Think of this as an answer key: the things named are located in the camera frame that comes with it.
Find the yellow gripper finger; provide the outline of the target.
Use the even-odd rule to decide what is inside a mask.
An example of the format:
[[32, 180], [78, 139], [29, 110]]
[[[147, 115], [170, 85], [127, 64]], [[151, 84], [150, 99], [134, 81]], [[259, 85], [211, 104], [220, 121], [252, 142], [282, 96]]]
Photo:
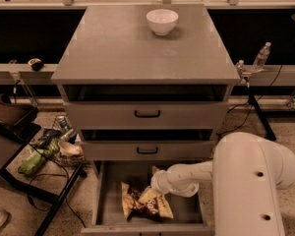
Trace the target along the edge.
[[149, 202], [150, 200], [153, 200], [158, 195], [158, 192], [154, 190], [151, 186], [148, 186], [145, 188], [145, 190], [142, 192], [139, 202], [141, 204], [145, 204]]

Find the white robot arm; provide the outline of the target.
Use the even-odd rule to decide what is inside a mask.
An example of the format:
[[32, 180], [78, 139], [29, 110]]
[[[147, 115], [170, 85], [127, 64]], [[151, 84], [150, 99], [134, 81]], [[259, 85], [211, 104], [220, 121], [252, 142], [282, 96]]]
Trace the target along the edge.
[[276, 191], [295, 184], [295, 154], [259, 136], [237, 132], [216, 145], [213, 160], [158, 170], [158, 194], [192, 197], [201, 182], [213, 187], [215, 236], [285, 236]]

